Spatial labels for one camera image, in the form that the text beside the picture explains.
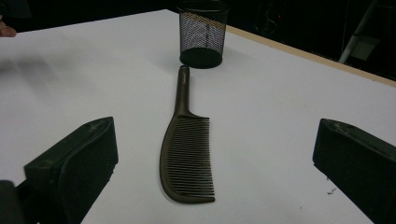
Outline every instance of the black mesh pencil holder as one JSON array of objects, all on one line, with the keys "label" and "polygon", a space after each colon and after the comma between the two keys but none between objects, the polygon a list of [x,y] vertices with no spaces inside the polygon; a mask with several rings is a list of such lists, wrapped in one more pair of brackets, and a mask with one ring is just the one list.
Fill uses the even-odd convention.
[{"label": "black mesh pencil holder", "polygon": [[178,6],[180,61],[193,68],[221,64],[229,7],[221,1],[186,1]]}]

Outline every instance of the comb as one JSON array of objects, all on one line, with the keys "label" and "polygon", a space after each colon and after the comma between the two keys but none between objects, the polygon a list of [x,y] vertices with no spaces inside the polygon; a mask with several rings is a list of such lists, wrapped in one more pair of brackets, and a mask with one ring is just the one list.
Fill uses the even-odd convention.
[{"label": "comb", "polygon": [[165,193],[179,203],[215,201],[209,157],[209,118],[189,110],[190,68],[178,70],[175,112],[166,130],[160,157]]}]

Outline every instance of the white table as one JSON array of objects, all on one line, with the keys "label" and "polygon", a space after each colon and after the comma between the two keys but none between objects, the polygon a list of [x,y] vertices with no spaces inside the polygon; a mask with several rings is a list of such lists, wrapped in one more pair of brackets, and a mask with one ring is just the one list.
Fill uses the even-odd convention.
[{"label": "white table", "polygon": [[396,145],[395,84],[228,29],[222,65],[191,69],[191,111],[211,120],[214,203],[174,203],[160,184],[181,66],[166,10],[0,40],[0,179],[20,184],[27,162],[112,116],[120,162],[83,223],[372,223],[328,194],[312,153],[321,118]]}]

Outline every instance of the black object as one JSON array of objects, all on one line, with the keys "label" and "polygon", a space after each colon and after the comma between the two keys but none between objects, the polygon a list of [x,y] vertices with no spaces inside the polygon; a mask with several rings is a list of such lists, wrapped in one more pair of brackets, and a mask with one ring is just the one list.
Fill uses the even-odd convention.
[{"label": "black object", "polygon": [[212,68],[222,62],[229,8],[220,1],[180,4],[180,61],[194,68]]},{"label": "black object", "polygon": [[375,224],[396,223],[396,147],[352,125],[322,119],[313,161]]},{"label": "black object", "polygon": [[113,118],[82,125],[25,165],[26,180],[16,191],[9,182],[0,183],[6,186],[0,187],[0,203],[5,195],[2,190],[11,196],[17,194],[20,200],[14,196],[8,200],[16,208],[10,213],[0,206],[0,223],[81,223],[118,160]]},{"label": "black object", "polygon": [[189,110],[190,69],[178,71],[175,113],[163,139],[160,178],[165,193],[180,203],[215,201],[209,156],[209,118]]},{"label": "black object", "polygon": [[13,18],[31,18],[27,0],[0,0],[0,15]]}]

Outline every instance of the comb teeth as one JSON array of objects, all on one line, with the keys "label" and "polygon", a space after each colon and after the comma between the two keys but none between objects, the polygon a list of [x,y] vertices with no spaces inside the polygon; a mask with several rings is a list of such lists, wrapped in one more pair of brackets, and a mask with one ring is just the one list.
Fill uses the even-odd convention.
[{"label": "comb teeth", "polygon": [[166,171],[176,193],[187,197],[214,196],[208,118],[177,121],[168,149]]}]

